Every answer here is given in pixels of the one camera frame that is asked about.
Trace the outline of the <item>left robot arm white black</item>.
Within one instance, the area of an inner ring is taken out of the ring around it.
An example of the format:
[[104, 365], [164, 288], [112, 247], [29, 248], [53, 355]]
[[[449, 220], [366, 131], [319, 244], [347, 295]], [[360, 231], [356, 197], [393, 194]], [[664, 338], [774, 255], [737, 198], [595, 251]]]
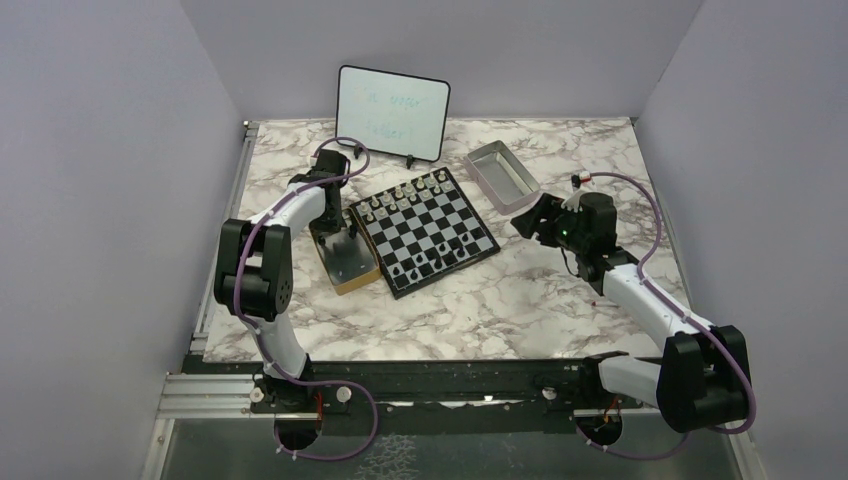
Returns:
[[292, 243], [304, 229], [324, 238], [345, 227], [341, 188], [349, 168], [344, 154], [320, 149], [315, 165], [294, 176], [274, 205], [221, 227], [215, 300], [251, 333], [269, 389], [294, 411], [310, 405], [317, 383], [287, 313], [294, 287]]

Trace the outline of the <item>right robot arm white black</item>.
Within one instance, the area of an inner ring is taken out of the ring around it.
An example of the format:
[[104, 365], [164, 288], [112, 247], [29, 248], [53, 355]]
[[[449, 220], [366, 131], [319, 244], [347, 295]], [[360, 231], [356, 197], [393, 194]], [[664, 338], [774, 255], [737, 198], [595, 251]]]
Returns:
[[525, 239], [573, 253], [578, 277], [622, 308], [661, 350], [655, 363], [624, 352], [586, 358], [577, 380], [579, 398], [600, 407], [616, 394], [659, 409], [675, 431], [718, 428], [755, 415], [744, 335], [688, 313], [617, 243], [617, 209], [611, 196], [544, 194], [512, 226]]

